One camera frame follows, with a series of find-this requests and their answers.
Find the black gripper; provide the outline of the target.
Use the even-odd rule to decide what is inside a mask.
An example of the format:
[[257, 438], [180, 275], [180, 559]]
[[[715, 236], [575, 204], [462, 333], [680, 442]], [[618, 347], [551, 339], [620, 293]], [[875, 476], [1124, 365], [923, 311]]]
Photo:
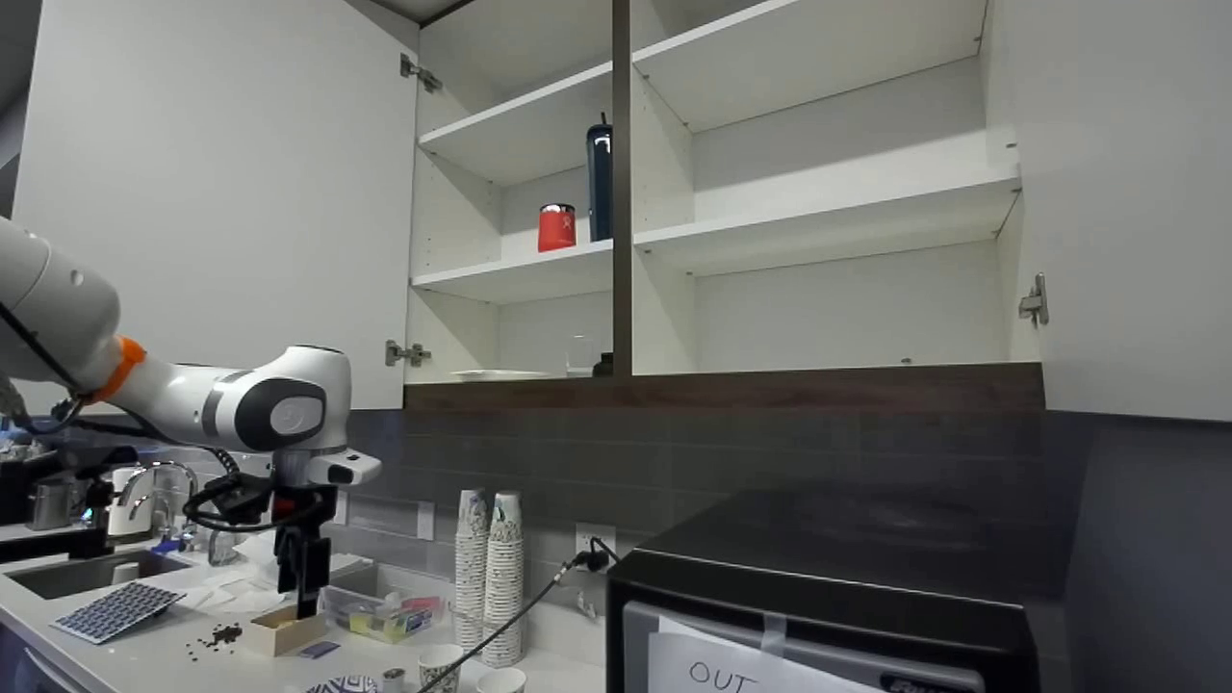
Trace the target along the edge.
[[322, 524], [334, 516], [334, 488], [279, 488], [272, 493], [272, 559], [279, 591], [298, 591], [298, 618], [307, 620], [321, 610], [321, 586], [329, 583], [333, 538]]

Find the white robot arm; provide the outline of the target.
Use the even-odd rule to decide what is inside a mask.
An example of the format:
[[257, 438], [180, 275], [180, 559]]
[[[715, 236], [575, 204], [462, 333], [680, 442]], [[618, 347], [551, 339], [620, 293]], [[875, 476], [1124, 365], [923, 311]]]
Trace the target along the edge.
[[154, 358], [118, 333], [118, 293], [53, 243], [0, 220], [0, 375], [57, 383], [76, 406], [117, 406], [177, 447], [257, 452], [279, 497], [279, 591], [311, 618], [329, 586], [334, 493], [380, 461], [347, 438], [352, 358], [292, 343], [279, 358], [226, 370]]

